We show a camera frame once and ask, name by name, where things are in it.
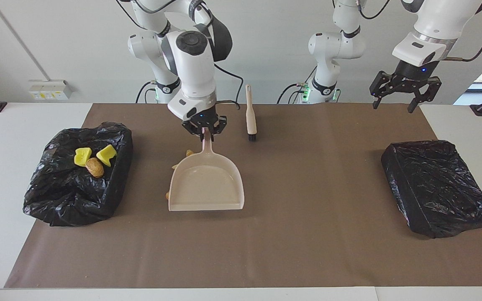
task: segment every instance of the dustpan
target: dustpan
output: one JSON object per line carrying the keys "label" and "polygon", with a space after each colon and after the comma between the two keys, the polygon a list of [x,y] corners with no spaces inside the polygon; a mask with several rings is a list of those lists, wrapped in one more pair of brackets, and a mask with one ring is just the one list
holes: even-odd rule
{"label": "dustpan", "polygon": [[211,134],[204,128],[202,152],[184,158],[172,174],[169,210],[243,209],[245,194],[237,166],[212,149]]}

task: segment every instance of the dustpan handle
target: dustpan handle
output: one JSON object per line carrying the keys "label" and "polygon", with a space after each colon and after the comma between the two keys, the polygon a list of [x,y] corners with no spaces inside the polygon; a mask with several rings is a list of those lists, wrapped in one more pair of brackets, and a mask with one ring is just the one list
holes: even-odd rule
{"label": "dustpan handle", "polygon": [[202,128],[202,132],[204,133],[204,140],[202,140],[202,152],[206,154],[210,154],[213,152],[211,146],[211,133],[206,128]]}

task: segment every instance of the yellow food piece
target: yellow food piece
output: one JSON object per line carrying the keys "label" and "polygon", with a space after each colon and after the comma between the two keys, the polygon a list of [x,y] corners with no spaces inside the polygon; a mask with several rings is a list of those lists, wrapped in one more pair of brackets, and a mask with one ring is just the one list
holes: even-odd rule
{"label": "yellow food piece", "polygon": [[88,159],[85,167],[93,177],[101,178],[103,176],[103,165],[97,158]]}
{"label": "yellow food piece", "polygon": [[103,164],[109,167],[111,167],[111,162],[109,160],[111,160],[115,156],[116,150],[111,144],[107,145],[96,154],[96,158],[98,158]]}
{"label": "yellow food piece", "polygon": [[75,150],[74,164],[77,166],[85,167],[87,160],[92,155],[92,149],[90,147],[82,147]]}

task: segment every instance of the table surface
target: table surface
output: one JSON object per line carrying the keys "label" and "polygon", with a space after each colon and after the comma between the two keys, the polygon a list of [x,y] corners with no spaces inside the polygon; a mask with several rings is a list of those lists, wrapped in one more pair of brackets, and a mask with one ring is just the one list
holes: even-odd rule
{"label": "table surface", "polygon": [[[475,300],[482,287],[429,288],[270,288],[270,289],[64,289],[3,290],[34,219],[21,212],[29,185],[47,141],[63,128],[81,127],[91,104],[10,103],[0,114],[0,300]],[[457,146],[482,189],[482,118],[465,106],[422,105],[438,139]]]}

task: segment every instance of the yellow object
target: yellow object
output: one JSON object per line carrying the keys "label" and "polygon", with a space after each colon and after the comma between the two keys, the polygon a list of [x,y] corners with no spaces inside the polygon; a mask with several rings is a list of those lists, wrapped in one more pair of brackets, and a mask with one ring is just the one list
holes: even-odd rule
{"label": "yellow object", "polygon": [[109,160],[111,160],[115,156],[116,150],[111,144],[107,145],[96,154],[96,158],[98,158],[103,164],[109,167],[111,167],[111,162]]}
{"label": "yellow object", "polygon": [[92,149],[90,147],[82,147],[75,150],[74,164],[77,166],[85,167],[87,160],[92,155]]}

